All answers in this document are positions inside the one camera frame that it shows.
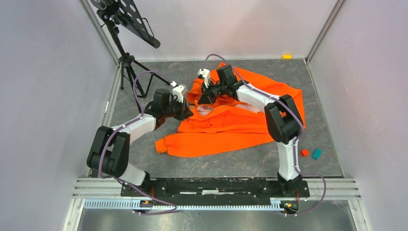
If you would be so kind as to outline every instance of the tripod stand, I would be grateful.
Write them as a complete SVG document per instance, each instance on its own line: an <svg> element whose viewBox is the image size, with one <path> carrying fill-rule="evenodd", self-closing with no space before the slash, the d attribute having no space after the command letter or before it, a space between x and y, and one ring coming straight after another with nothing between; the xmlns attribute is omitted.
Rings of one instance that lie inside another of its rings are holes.
<svg viewBox="0 0 408 231"><path fill-rule="evenodd" d="M121 1L99 0L98 2L96 1L91 1L91 2L95 7L98 8L96 13L102 19L102 21L104 22L104 25L106 25L109 31L109 34L111 34L112 39L120 52L120 55L121 55L121 57L119 58L120 89L121 90L124 89L123 81L125 77L124 75L125 71L127 73L130 85L133 89L133 81L136 78L136 74L131 64L135 63L136 65L138 65L139 67L143 68L146 71L150 71L150 69L144 66L143 64L139 63L138 61L136 61L133 55L130 55L128 52L125 52L125 50L122 47L122 44L120 43L120 40L118 37L119 28L116 25L118 24L123 25L128 30L130 30L135 35L137 35L139 38L146 41L147 43L149 43L155 48L158 48L160 46L160 42L154 37L154 35L150 35L147 32L146 25L144 24L144 21L143 21L146 19L140 16L135 6L135 3L132 0L121 0ZM140 95L137 95L138 97L146 98L147 93L150 88L150 84L152 83L153 76L165 82L167 85L170 85L168 81L152 73L150 76L146 91L143 90L143 87L141 86L139 80L136 81L136 87L140 92Z"/></svg>

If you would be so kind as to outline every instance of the red block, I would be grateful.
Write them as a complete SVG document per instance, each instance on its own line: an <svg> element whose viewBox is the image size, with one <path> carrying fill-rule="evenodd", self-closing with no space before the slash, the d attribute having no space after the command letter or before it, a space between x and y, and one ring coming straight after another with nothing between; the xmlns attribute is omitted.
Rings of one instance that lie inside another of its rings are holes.
<svg viewBox="0 0 408 231"><path fill-rule="evenodd" d="M305 157L307 155L309 155L309 151L307 149L304 149L300 152L300 155L302 155L302 157Z"/></svg>

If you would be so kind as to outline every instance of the white wall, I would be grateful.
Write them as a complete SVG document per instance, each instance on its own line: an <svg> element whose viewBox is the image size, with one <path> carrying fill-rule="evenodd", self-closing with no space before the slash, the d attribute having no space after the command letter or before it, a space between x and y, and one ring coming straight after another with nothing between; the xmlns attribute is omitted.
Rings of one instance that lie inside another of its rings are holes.
<svg viewBox="0 0 408 231"><path fill-rule="evenodd" d="M161 47L151 47L122 26L119 38L138 60L202 60L210 53L229 59L281 58L284 53L304 58L335 2L135 0Z"/></svg>
<svg viewBox="0 0 408 231"><path fill-rule="evenodd" d="M374 230L406 230L408 1L347 1L311 62Z"/></svg>
<svg viewBox="0 0 408 231"><path fill-rule="evenodd" d="M78 1L0 8L0 230L58 231L114 65Z"/></svg>

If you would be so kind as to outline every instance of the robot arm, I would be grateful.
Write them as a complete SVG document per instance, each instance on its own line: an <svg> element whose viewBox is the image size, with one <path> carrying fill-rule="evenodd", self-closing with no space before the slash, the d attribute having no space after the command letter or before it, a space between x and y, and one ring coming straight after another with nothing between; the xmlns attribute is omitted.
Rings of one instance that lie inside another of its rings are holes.
<svg viewBox="0 0 408 231"><path fill-rule="evenodd" d="M188 109L184 99L186 92L187 89L184 85L176 85L172 92L174 98L171 98L170 91L157 89L153 101L149 103L150 108L145 111L143 116L140 115L112 128L99 127L88 155L87 165L98 170L107 139L115 130L121 128L109 144L111 149L105 152L102 172L136 186L142 185L148 173L129 163L130 144L142 135L158 129L166 118L173 117L177 120L184 120L192 116L192 112Z"/></svg>
<svg viewBox="0 0 408 231"><path fill-rule="evenodd" d="M201 87L202 97L199 103L213 104L218 96L227 95L238 101L251 104L260 111L264 111L269 134L278 145L280 162L278 179L282 180L285 185L291 185L291 181L301 180L301 176L295 170L293 154L293 145L297 148L297 142L293 142L300 134L300 126L279 103L270 97L279 99L302 121L293 98L290 95L280 97L269 94L256 89L250 83L247 83L249 87L263 94L248 88L242 81L237 80L230 65L217 68L217 74L220 81L212 83L209 81L210 72L208 70L204 69L198 72L199 77L204 80Z"/></svg>

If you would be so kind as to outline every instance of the orange shirt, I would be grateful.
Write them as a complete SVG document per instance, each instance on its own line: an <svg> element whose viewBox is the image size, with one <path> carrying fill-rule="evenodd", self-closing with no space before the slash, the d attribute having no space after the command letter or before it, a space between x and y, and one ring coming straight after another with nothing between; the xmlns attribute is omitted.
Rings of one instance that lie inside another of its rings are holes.
<svg viewBox="0 0 408 231"><path fill-rule="evenodd" d="M254 87L270 94L293 97L300 116L305 121L302 91L276 82L268 77L235 68L241 76ZM211 71L211 78L219 80L216 70ZM201 105L212 108L206 115L200 114L198 100L201 97L202 79L195 79L187 100L193 106L193 116L182 121L178 132L156 141L158 153L167 152L179 157L197 157L222 152L235 151L273 141L268 133L264 112L253 112L238 104L246 104L227 96L218 97L215 104Z"/></svg>

